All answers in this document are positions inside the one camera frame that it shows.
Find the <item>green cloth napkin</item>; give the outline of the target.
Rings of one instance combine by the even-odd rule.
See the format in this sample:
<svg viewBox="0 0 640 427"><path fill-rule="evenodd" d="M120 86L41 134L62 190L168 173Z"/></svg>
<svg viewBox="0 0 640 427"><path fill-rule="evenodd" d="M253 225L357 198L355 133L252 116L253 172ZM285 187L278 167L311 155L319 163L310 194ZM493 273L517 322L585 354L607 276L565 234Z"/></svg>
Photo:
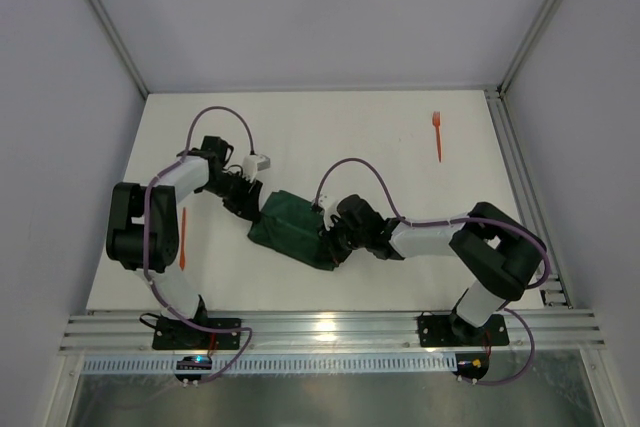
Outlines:
<svg viewBox="0 0 640 427"><path fill-rule="evenodd" d="M323 227L322 215L309 200L279 190L269 195L247 237L314 269L333 271L339 263L321 239Z"/></svg>

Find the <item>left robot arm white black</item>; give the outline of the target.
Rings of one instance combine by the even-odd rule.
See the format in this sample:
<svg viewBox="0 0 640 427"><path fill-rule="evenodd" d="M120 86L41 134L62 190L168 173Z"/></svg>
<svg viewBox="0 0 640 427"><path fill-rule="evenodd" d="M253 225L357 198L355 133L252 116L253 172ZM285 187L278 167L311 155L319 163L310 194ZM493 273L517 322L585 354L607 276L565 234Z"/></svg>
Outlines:
<svg viewBox="0 0 640 427"><path fill-rule="evenodd" d="M251 151L239 166L231 167L233 152L222 138L206 136L200 147L180 152L148 184L120 182L113 188L106 254L144 281L163 309L160 319L171 326L218 332L208 326L204 300L179 265L180 204L208 192L233 215L250 222L260 219L258 174L269 169L271 161Z"/></svg>

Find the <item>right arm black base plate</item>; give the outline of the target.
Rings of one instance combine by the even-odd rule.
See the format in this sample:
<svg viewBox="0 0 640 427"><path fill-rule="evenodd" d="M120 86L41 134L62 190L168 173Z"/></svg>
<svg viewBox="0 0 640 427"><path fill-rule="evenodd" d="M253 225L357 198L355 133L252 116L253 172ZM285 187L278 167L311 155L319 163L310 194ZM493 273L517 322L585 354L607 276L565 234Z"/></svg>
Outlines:
<svg viewBox="0 0 640 427"><path fill-rule="evenodd" d="M487 322L475 327L456 313L425 314L416 318L421 347L483 347L508 346L509 334L502 315L494 314Z"/></svg>

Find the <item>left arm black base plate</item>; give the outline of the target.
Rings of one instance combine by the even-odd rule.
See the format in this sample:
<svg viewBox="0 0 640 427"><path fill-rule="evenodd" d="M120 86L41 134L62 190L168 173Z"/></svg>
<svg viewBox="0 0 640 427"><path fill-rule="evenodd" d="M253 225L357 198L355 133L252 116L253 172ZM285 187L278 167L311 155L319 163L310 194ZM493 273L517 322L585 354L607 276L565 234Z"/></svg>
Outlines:
<svg viewBox="0 0 640 427"><path fill-rule="evenodd" d="M187 326L180 320L159 317L154 326L152 349L170 350L229 350L240 348L239 318L207 318L207 331Z"/></svg>

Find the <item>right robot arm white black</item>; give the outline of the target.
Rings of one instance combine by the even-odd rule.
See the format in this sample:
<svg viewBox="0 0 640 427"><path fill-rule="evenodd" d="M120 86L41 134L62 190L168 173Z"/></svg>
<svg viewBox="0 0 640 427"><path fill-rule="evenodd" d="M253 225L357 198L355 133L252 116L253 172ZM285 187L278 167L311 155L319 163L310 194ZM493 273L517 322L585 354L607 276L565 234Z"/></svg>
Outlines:
<svg viewBox="0 0 640 427"><path fill-rule="evenodd" d="M448 316L449 331L464 345L481 340L490 317L534 286L540 265L549 274L544 242L488 202L437 221L384 218L357 194L341 201L321 195L314 208L323 217L319 237L337 264L359 249L385 261L457 257L475 278Z"/></svg>

